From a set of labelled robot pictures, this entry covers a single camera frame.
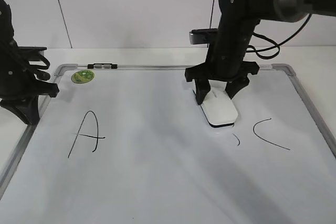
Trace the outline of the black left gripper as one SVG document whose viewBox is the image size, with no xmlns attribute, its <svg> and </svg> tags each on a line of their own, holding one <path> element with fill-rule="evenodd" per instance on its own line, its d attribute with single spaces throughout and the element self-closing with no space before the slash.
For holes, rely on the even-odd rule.
<svg viewBox="0 0 336 224">
<path fill-rule="evenodd" d="M 1 0 L 1 107 L 12 112 L 26 125 L 39 120 L 38 96 L 56 97 L 59 89 L 49 83 L 49 60 L 27 61 L 14 39 L 10 5 Z"/>
</svg>

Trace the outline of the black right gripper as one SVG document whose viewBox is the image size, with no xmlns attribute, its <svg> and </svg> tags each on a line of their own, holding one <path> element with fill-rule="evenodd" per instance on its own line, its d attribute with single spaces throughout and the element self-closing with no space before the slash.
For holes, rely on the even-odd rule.
<svg viewBox="0 0 336 224">
<path fill-rule="evenodd" d="M 231 81 L 238 75 L 250 39 L 259 24 L 258 18 L 221 15 L 214 44 L 204 63 L 187 68 L 187 82 L 194 79 L 196 102 L 201 105 L 211 90 L 208 80 Z M 232 99 L 249 85 L 247 76 L 228 82 L 225 92 Z"/>
</svg>

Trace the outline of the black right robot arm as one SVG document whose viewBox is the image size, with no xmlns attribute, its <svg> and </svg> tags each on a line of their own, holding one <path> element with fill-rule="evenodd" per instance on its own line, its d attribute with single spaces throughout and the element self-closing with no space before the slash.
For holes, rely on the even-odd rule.
<svg viewBox="0 0 336 224">
<path fill-rule="evenodd" d="M 244 56 L 262 20 L 295 23 L 307 22 L 313 14 L 335 15 L 335 0 L 218 0 L 218 4 L 217 28 L 190 31 L 191 44 L 208 45 L 204 63 L 185 70 L 186 81 L 195 83 L 198 104 L 210 92 L 212 80 L 226 83 L 230 98 L 249 85 L 248 75 L 256 75 L 259 65 Z"/>
</svg>

